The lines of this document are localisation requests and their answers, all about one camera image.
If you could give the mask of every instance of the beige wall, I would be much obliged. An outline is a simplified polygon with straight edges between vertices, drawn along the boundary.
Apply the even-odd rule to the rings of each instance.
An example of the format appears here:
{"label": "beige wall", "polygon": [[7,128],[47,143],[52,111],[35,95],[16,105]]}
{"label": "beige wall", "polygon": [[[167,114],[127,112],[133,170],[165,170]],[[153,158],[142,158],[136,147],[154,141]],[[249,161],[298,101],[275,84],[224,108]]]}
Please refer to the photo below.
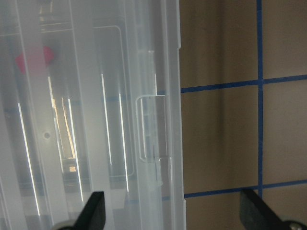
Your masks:
{"label": "beige wall", "polygon": [[[307,74],[307,1],[263,0],[263,78]],[[256,0],[180,0],[181,87],[258,78]],[[258,86],[182,94],[185,194],[258,185]],[[307,80],[263,86],[263,184],[307,179]],[[263,189],[307,223],[307,184]],[[188,230],[244,229],[239,193],[187,198]]]}

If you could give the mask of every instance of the clear plastic container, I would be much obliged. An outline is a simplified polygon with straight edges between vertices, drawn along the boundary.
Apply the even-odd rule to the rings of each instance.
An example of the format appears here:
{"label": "clear plastic container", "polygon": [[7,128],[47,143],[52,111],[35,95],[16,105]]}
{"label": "clear plastic container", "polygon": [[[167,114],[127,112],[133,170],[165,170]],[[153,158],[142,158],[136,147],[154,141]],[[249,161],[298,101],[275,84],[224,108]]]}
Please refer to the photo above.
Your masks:
{"label": "clear plastic container", "polygon": [[104,191],[106,230],[183,230],[177,0],[0,0],[0,230]]}

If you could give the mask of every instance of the blue tape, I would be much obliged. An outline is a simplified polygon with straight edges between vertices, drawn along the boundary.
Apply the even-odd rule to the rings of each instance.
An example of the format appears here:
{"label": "blue tape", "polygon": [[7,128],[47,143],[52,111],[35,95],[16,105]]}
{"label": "blue tape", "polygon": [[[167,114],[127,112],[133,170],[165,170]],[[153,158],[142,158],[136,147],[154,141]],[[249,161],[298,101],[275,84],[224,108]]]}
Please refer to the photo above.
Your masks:
{"label": "blue tape", "polygon": [[192,198],[192,197],[199,197],[199,196],[212,196],[212,195],[228,194],[228,193],[237,193],[237,192],[240,192],[244,188],[250,188],[250,189],[254,189],[254,190],[258,189],[257,186],[230,188],[230,189],[222,189],[222,190],[215,190],[215,191],[208,191],[208,192],[184,194],[184,198]]}
{"label": "blue tape", "polygon": [[[162,197],[162,201],[170,201],[170,196],[163,196]],[[140,201],[139,200],[126,200],[125,202],[126,204],[131,204],[131,205],[136,205],[136,204],[139,204]]]}
{"label": "blue tape", "polygon": [[271,79],[264,79],[264,84],[272,84],[272,83],[280,83],[280,82],[287,82],[287,81],[300,81],[300,80],[307,80],[307,75],[297,75],[297,76],[289,76],[289,77],[282,77],[282,78],[271,78]]}
{"label": "blue tape", "polygon": [[257,48],[258,48],[258,194],[262,197],[263,173],[263,45],[262,0],[257,0]]}
{"label": "blue tape", "polygon": [[258,80],[247,80],[247,81],[238,81],[238,82],[223,83],[216,85],[195,86],[195,87],[181,88],[181,93],[227,89],[227,88],[243,87],[248,85],[257,85],[257,84]]}
{"label": "blue tape", "polygon": [[300,181],[289,181],[289,182],[282,182],[282,183],[275,183],[275,184],[265,184],[263,188],[278,188],[278,187],[286,187],[286,186],[293,186],[299,184],[307,184],[307,180],[300,180]]}

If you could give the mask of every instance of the transparent plastic lid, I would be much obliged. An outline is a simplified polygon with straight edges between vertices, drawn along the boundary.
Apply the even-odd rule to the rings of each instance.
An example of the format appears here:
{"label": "transparent plastic lid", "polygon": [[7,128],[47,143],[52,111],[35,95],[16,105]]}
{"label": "transparent plastic lid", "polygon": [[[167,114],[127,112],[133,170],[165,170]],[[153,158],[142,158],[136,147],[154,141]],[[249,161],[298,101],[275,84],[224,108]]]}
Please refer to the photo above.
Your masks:
{"label": "transparent plastic lid", "polygon": [[106,230],[185,228],[172,6],[0,0],[0,230],[74,220],[93,191]]}

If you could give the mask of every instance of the small hole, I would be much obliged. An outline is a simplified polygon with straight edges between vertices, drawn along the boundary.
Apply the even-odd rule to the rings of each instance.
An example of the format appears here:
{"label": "small hole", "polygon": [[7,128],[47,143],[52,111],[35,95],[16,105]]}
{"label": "small hole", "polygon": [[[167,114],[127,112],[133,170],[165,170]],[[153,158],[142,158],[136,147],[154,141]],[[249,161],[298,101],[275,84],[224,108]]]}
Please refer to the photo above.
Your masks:
{"label": "small hole", "polygon": [[49,133],[44,133],[44,137],[45,137],[46,139],[49,139],[49,138],[50,138],[50,134],[49,134]]}

